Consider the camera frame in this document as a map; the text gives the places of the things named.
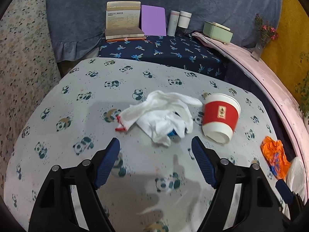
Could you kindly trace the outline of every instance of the tissue box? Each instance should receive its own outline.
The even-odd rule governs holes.
[[[203,34],[225,44],[228,44],[233,36],[231,29],[215,22],[206,21],[204,23]]]

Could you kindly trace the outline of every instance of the yellow wall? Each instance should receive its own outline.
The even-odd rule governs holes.
[[[279,38],[268,44],[262,60],[299,101],[294,87],[309,70],[309,63],[300,63],[299,58],[301,52],[309,52],[309,17],[298,0],[282,0],[278,33]]]

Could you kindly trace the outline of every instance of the paper cup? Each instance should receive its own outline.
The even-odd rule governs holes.
[[[206,97],[202,129],[205,136],[214,141],[226,144],[234,133],[240,105],[232,97],[215,93]]]

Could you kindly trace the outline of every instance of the purple notebook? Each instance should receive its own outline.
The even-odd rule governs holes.
[[[165,9],[142,5],[142,31],[145,36],[166,36]]]

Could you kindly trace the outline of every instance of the metal screw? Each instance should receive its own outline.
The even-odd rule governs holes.
[[[91,161],[89,159],[85,159],[83,162],[82,162],[82,165],[83,166],[89,166],[91,163]]]
[[[255,169],[255,170],[259,170],[259,168],[260,168],[259,164],[257,164],[257,163],[253,163],[253,164],[252,164],[252,167],[253,167],[253,169]]]
[[[220,162],[222,165],[227,165],[229,163],[228,159],[221,159]]]
[[[58,166],[58,165],[54,165],[54,166],[52,167],[52,170],[53,170],[54,172],[56,172],[58,169],[59,169],[59,166]]]

